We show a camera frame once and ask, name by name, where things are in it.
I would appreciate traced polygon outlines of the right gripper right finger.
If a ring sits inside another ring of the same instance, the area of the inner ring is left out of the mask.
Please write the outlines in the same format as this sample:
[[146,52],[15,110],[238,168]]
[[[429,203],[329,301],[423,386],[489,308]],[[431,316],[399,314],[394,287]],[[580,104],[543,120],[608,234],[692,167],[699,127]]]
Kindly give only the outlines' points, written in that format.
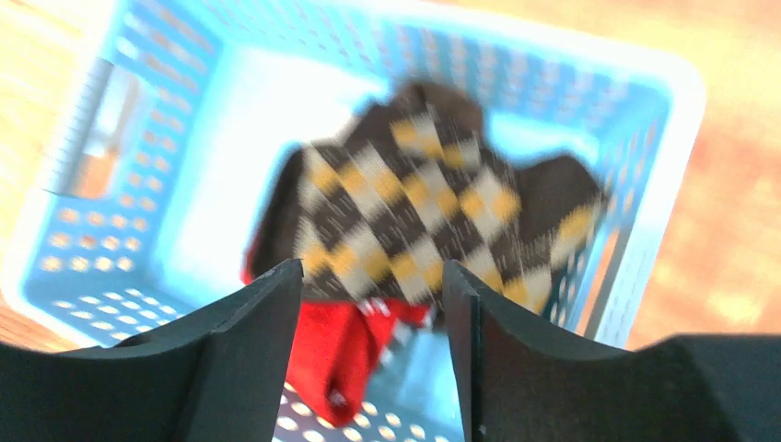
[[677,335],[625,351],[531,313],[455,261],[443,307],[468,441],[780,437],[776,335]]

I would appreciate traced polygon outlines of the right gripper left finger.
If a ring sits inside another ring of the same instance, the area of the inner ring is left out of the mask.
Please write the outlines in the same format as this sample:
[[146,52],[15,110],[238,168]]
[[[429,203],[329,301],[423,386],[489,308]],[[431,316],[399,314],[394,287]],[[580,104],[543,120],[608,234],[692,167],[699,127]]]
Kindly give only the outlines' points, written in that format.
[[5,441],[269,441],[301,304],[287,260],[111,348],[1,347]]

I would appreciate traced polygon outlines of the red snowflake christmas sock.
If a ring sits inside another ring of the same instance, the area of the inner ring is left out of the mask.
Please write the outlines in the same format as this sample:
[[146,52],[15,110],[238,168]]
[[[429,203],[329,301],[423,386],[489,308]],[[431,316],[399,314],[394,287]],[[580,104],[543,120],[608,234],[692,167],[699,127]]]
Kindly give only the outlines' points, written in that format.
[[436,314],[430,304],[394,298],[302,299],[286,382],[329,424],[348,425],[361,408],[367,384],[391,347],[398,325],[424,328]]

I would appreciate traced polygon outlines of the brown sock striped cuff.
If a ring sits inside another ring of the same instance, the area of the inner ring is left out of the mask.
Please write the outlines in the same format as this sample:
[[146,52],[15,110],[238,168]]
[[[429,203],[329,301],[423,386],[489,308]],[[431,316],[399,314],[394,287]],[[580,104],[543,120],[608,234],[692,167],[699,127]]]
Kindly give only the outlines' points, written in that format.
[[517,173],[521,211],[519,238],[526,244],[557,230],[576,209],[593,204],[604,191],[575,157],[551,157]]

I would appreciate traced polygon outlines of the brown argyle sock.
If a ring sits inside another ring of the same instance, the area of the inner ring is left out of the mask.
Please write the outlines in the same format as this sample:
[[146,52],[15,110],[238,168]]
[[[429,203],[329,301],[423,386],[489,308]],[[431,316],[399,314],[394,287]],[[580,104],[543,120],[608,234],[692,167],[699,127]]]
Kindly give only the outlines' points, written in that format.
[[371,104],[342,140],[294,149],[244,279],[299,259],[307,299],[427,304],[440,297],[443,264],[453,260],[541,312],[605,196],[526,244],[517,173],[532,165],[513,165],[485,142],[475,102],[435,83],[408,84],[391,101]]

